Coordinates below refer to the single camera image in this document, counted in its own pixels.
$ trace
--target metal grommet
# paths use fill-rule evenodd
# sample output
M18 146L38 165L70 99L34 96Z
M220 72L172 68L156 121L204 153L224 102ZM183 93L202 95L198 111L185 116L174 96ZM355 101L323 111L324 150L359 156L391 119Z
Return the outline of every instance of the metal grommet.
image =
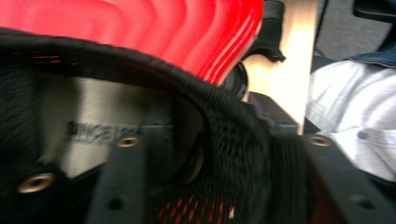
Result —
M121 139L117 143L117 146L119 146L119 147L134 147L138 144L138 142L139 141L137 140L137 138L127 137L127 138Z
M332 145L332 142L330 142L324 137L319 137L319 136L310 137L309 142L319 147L329 147Z
M20 193L34 193L49 187L55 179L54 174L34 175L18 187Z

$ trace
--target brass eyelet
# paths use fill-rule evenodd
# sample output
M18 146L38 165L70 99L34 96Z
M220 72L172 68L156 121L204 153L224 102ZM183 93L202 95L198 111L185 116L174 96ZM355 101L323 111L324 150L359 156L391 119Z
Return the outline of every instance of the brass eyelet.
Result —
M34 175L18 187L20 193L34 193L48 188L55 180L54 174Z
M319 147L329 147L332 145L331 141L329 141L328 139L326 139L324 137L319 137L319 136L310 137L309 142L311 144L319 146Z
M123 138L121 139L118 143L117 146L119 147L134 147L139 143L139 141L137 140L137 138L133 138L133 137L127 137L127 138Z

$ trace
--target black mesh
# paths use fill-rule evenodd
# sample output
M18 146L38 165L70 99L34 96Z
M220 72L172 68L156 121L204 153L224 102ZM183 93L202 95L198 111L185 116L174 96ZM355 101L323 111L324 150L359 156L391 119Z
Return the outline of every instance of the black mesh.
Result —
M276 223L273 215L268 214L274 201L274 169L281 173L282 167L274 166L278 162L274 160L293 162L292 165L300 167L301 158L272 156L265 125L226 91L135 51L66 38L0 35L1 60L22 64L33 71L171 91L200 108L210 131L203 170L190 184L151 189L148 223L263 223L265 219ZM303 173L298 170L293 175L304 182ZM297 190L303 184L286 189L299 193ZM295 201L290 202L291 208L273 211L282 215L295 210ZM291 216L289 220L294 221L294 215Z

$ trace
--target white shirt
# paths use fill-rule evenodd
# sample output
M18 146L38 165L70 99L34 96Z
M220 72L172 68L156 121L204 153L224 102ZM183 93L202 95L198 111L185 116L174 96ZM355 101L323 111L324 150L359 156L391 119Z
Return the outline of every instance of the white shirt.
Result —
M396 182L396 69L352 61L320 68L306 117L355 166Z

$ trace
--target seat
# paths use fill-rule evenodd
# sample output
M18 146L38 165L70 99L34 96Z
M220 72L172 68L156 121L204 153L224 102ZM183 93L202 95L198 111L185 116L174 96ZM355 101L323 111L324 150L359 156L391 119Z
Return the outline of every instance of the seat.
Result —
M0 26L137 49L218 84L248 51L262 0L0 0Z

